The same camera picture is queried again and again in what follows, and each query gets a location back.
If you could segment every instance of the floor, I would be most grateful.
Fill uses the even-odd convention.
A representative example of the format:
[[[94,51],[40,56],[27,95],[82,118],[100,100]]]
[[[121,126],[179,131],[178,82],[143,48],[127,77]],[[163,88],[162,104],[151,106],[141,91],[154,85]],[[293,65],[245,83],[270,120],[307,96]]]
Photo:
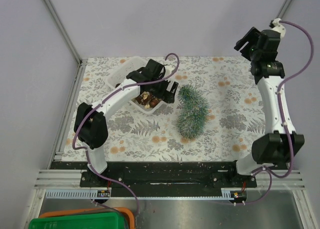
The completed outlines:
[[[263,191],[250,191],[254,200]],[[134,200],[112,199],[111,207],[135,211]],[[290,191],[271,191],[267,199],[253,205],[220,205],[204,200],[141,200],[136,229],[303,229],[294,197]],[[86,199],[45,199],[41,212],[92,208]]]
[[[111,91],[106,80],[129,59],[89,58],[77,106],[104,98]],[[164,62],[163,57],[153,59]],[[169,57],[166,64],[175,65],[176,61]],[[175,127],[181,110],[178,100],[162,105],[153,115],[128,103],[107,122],[107,161],[234,161],[250,153],[253,141],[264,134],[265,116],[248,61],[241,56],[182,56],[173,80],[194,85],[208,100],[204,134],[192,141],[181,137]],[[75,116],[74,112],[62,156],[67,162],[86,160],[84,150],[72,149]]]

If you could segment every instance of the plastic container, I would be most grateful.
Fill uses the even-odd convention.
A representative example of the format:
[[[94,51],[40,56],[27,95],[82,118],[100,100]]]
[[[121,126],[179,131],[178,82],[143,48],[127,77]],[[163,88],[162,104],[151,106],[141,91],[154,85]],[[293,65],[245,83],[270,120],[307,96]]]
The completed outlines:
[[[123,229],[125,221],[116,212],[35,218],[29,229]]]
[[[145,67],[147,65],[147,61],[140,56],[134,56],[127,61],[125,61],[123,64],[121,64],[106,80],[106,84],[112,88],[115,89],[116,85],[119,83],[122,83],[126,76],[132,72],[136,71],[141,67]],[[161,107],[164,102],[160,101],[158,105],[156,105],[154,108],[145,108],[144,105],[139,105],[137,102],[129,101],[131,105],[133,105],[137,110],[139,110],[142,113],[151,115],[154,113],[159,107]]]
[[[94,211],[94,210],[99,210],[102,209],[102,207],[96,207],[96,208],[87,208],[87,209],[77,209],[77,210],[60,210],[60,211],[52,211],[52,212],[46,212],[44,214],[41,214],[39,218],[52,218],[52,217],[61,217],[61,216],[68,216],[72,214],[77,214],[77,213],[83,213],[83,212],[88,212],[88,211]],[[130,229],[136,229],[135,227],[135,217],[133,213],[125,207],[116,207],[114,208],[117,211],[121,212],[128,222],[129,228]]]

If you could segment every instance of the table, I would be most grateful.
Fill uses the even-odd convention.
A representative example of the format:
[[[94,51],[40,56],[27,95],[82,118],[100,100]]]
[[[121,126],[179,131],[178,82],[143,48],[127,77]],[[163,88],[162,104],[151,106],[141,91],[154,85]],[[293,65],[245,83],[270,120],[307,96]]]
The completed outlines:
[[[163,62],[163,57],[152,58]],[[108,76],[128,57],[91,57],[87,61],[76,108],[82,102],[101,100],[111,89]],[[167,63],[175,65],[169,57]],[[107,122],[104,146],[107,161],[234,161],[251,151],[253,141],[264,134],[263,102],[250,63],[241,56],[181,56],[174,80],[192,84],[203,92],[210,109],[202,136],[183,138],[175,127],[179,100],[146,115],[127,103]],[[73,112],[62,161],[86,161],[84,150],[73,150]]]

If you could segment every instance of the gray floor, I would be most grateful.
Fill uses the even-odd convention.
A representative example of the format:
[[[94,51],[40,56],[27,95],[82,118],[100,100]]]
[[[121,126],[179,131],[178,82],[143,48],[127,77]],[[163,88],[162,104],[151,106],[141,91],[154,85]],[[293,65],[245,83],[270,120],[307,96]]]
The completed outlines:
[[[251,191],[248,196],[254,200],[261,194]],[[111,199],[106,205],[136,209],[134,200]],[[89,200],[45,199],[41,213],[92,207]],[[289,191],[272,191],[264,200],[246,206],[203,200],[141,200],[140,207],[137,229],[303,229]]]

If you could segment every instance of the green tray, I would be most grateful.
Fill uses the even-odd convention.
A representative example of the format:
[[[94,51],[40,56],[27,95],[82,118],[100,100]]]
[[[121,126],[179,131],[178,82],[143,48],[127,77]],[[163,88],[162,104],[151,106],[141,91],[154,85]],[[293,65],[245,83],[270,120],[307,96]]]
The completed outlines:
[[[124,229],[125,221],[116,212],[35,218],[29,229]]]

